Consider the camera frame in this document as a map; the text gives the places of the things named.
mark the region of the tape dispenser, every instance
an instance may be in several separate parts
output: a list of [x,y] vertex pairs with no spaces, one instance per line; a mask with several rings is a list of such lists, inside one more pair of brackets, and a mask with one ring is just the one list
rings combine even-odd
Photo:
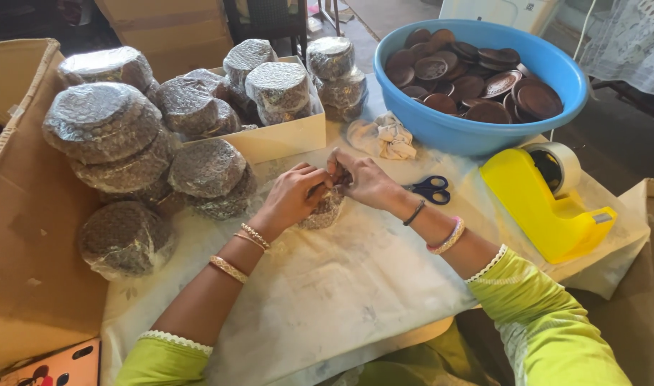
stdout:
[[587,212],[574,189],[581,167],[557,142],[503,150],[479,168],[482,178],[551,264],[592,251],[610,231],[610,207]]

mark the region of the packing tape roll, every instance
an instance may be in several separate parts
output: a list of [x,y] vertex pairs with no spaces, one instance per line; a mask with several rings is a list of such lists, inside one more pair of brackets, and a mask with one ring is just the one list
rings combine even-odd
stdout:
[[558,197],[579,185],[582,168],[579,164],[577,155],[566,145],[558,142],[543,142],[541,144],[528,144],[523,149],[532,153],[533,151],[542,150],[548,153],[560,167],[560,183],[553,190],[553,196]]

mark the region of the black thread bracelet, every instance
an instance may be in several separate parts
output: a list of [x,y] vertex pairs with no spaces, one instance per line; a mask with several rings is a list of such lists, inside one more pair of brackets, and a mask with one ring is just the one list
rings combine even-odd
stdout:
[[420,201],[419,201],[419,205],[418,205],[417,208],[415,209],[415,213],[413,213],[413,215],[410,216],[410,218],[409,218],[408,220],[405,220],[405,221],[403,222],[403,225],[405,225],[405,226],[407,227],[408,225],[410,225],[410,223],[413,222],[413,220],[415,220],[415,217],[417,217],[419,211],[422,210],[422,207],[424,206],[424,203],[425,203],[425,200],[420,200]]

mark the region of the pink phone case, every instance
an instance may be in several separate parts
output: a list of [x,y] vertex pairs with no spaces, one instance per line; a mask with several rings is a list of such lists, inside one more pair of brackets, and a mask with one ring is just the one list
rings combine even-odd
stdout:
[[0,386],[98,386],[100,338],[0,377]]

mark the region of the white lace trim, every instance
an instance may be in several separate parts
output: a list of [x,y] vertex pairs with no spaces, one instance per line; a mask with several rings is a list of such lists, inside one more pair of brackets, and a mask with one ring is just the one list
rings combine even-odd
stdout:
[[465,280],[465,283],[472,283],[473,281],[477,280],[478,278],[484,276],[486,272],[489,272],[489,269],[491,269],[494,265],[498,263],[498,260],[500,260],[505,252],[508,250],[508,246],[503,244],[500,246],[500,249],[498,250],[498,253],[496,253],[496,257],[486,267],[484,267],[481,271],[477,272],[474,274],[474,276],[470,277],[469,279]]
[[204,346],[200,343],[196,343],[192,341],[191,339],[186,339],[182,337],[177,337],[177,335],[172,335],[169,332],[162,332],[158,330],[150,330],[146,331],[143,334],[139,335],[138,339],[141,338],[156,338],[156,339],[162,339],[164,341],[169,341],[181,346],[186,346],[186,347],[191,347],[196,350],[201,350],[203,354],[205,355],[211,355],[212,354],[212,347],[210,346]]

